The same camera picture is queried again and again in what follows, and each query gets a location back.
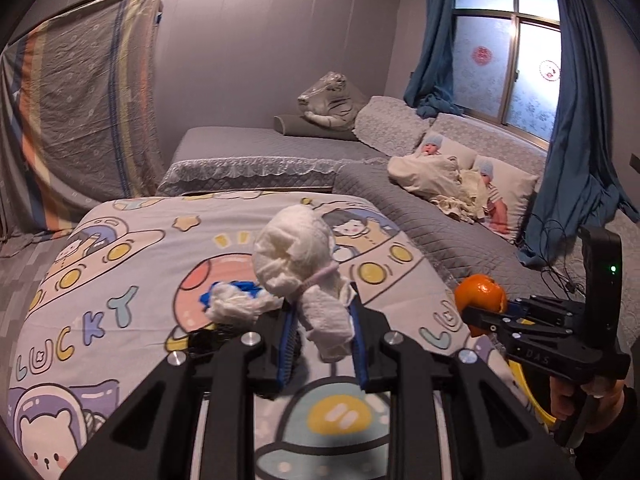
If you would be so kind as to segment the blue plastic glove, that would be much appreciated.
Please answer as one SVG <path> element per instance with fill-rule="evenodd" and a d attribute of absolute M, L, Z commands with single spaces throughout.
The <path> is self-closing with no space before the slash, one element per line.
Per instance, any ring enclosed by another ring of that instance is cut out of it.
<path fill-rule="evenodd" d="M 205 310 L 229 306 L 246 307 L 265 295 L 262 286 L 252 281 L 216 281 L 203 292 L 198 301 Z"/>

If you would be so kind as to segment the black plastic bag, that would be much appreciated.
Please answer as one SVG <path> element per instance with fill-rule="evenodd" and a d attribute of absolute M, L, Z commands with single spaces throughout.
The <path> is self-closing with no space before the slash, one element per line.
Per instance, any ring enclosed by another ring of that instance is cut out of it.
<path fill-rule="evenodd" d="M 237 334 L 238 331 L 231 325 L 210 324 L 188 335 L 188 352 L 192 358 L 210 356 Z"/>

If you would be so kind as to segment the yellow round trash bin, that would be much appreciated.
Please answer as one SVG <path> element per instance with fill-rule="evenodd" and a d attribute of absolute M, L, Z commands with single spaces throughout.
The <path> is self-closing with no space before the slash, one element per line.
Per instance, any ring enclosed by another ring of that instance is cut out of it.
<path fill-rule="evenodd" d="M 536 417 L 538 422 L 541 425 L 546 427 L 548 432 L 555 430 L 556 426 L 556 418 L 552 416 L 548 411 L 546 411 L 540 403 L 536 400 L 533 391 L 529 388 L 529 384 L 525 378 L 523 367 L 520 363 L 515 361 L 508 361 L 511 373 L 513 374 L 516 383 L 518 384 L 518 388 L 520 388 L 527 399 L 529 411 Z"/>

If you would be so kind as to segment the blue curtain right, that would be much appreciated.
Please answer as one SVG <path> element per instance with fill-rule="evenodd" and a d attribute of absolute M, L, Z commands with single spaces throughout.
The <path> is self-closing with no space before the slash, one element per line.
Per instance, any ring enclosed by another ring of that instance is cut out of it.
<path fill-rule="evenodd" d="M 612 159 L 608 61 L 593 0 L 558 0 L 561 75 L 544 176 L 518 248 L 521 264 L 540 268 L 559 257 L 581 226 L 605 226 L 616 211 L 639 211 Z"/>

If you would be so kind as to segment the blue curtain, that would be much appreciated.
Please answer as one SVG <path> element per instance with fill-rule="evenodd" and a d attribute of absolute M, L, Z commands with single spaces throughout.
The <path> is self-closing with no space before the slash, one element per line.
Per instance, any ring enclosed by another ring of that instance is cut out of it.
<path fill-rule="evenodd" d="M 404 100 L 421 118 L 440 113 L 461 115 L 454 104 L 454 0 L 426 0 L 422 50 Z"/>
<path fill-rule="evenodd" d="M 612 159 L 608 61 L 593 0 L 558 0 L 561 75 L 544 176 L 518 248 L 521 264 L 540 268 L 559 257 L 581 226 L 605 226 L 616 211 L 639 211 Z"/>

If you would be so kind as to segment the cream crumpled blanket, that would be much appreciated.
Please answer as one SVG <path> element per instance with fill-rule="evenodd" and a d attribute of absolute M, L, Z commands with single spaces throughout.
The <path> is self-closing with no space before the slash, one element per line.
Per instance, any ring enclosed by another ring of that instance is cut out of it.
<path fill-rule="evenodd" d="M 485 218 L 488 192 L 480 172 L 461 169 L 454 156 L 394 156 L 387 164 L 390 180 L 434 205 L 446 216 L 474 223 Z"/>

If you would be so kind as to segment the baby print pillow right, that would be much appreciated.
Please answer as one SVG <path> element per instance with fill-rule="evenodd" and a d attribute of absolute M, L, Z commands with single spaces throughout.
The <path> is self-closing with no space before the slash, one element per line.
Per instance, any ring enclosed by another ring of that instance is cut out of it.
<path fill-rule="evenodd" d="M 480 173 L 487 190 L 484 225 L 508 242 L 514 242 L 538 177 L 486 156 L 477 157 L 474 169 Z"/>

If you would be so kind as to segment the baby print pillow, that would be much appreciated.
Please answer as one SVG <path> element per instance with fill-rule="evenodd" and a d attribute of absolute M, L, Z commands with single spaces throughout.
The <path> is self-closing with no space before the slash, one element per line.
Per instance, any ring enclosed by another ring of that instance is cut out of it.
<path fill-rule="evenodd" d="M 472 148 L 446 138 L 438 132 L 427 132 L 416 149 L 419 156 L 442 155 L 448 159 L 455 159 L 461 169 L 471 169 L 477 158 L 477 152 Z"/>
<path fill-rule="evenodd" d="M 487 190 L 484 225 L 508 242 L 514 242 L 538 177 L 486 156 L 477 157 L 474 169 L 480 173 Z"/>

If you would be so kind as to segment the baby print pillow left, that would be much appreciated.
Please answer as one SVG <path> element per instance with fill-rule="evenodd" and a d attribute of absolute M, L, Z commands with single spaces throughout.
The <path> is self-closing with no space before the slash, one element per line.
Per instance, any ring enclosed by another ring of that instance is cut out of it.
<path fill-rule="evenodd" d="M 419 156 L 442 155 L 448 159 L 455 159 L 461 169 L 471 169 L 477 158 L 477 152 L 472 148 L 446 138 L 438 132 L 427 132 L 416 149 Z"/>

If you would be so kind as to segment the cartoon print bed cover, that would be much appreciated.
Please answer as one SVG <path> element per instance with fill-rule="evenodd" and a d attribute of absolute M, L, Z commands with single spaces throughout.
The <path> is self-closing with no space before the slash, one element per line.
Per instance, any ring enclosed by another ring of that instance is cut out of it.
<path fill-rule="evenodd" d="M 119 404 L 188 335 L 213 323 L 198 301 L 216 281 L 252 281 L 256 238 L 303 204 L 334 236 L 333 257 L 362 303 L 430 351 L 475 351 L 510 388 L 489 338 L 463 324 L 454 295 L 400 227 L 367 200 L 302 192 L 113 200 L 66 240 L 17 339 L 6 422 L 30 466 L 58 478 Z"/>

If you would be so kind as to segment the grey bolster pillow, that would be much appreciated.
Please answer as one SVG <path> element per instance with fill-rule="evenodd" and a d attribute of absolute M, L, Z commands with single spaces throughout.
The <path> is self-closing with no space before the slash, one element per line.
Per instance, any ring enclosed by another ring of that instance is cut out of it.
<path fill-rule="evenodd" d="M 277 115 L 273 117 L 273 129 L 284 136 L 303 136 L 304 138 L 356 141 L 352 130 L 335 130 L 321 127 L 298 115 Z"/>

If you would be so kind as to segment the white tiger plush toy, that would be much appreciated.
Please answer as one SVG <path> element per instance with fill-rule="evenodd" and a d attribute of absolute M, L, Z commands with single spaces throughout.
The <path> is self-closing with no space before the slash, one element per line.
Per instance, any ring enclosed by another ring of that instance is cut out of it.
<path fill-rule="evenodd" d="M 326 73 L 297 97 L 307 122 L 321 128 L 346 131 L 355 127 L 368 98 L 345 75 Z"/>

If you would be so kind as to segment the blue curtain left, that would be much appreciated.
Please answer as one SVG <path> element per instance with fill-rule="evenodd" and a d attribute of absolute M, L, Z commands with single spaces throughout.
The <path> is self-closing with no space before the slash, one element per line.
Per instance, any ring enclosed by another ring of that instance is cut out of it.
<path fill-rule="evenodd" d="M 440 113 L 461 115 L 454 104 L 454 0 L 426 0 L 422 50 L 404 100 L 421 118 Z"/>

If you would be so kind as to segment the striped sheet covered wardrobe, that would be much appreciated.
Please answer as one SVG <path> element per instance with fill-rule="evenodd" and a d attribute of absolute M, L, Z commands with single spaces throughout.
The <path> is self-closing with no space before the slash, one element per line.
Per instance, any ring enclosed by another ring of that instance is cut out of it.
<path fill-rule="evenodd" d="M 1 53 L 1 236 L 67 231 L 99 203 L 156 192 L 163 0 L 85 0 Z"/>

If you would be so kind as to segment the window with frosted glass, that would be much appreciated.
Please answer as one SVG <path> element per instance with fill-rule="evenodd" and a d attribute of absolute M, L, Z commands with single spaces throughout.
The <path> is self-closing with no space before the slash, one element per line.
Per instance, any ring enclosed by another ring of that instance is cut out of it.
<path fill-rule="evenodd" d="M 454 0 L 454 102 L 548 148 L 561 75 L 558 0 Z"/>

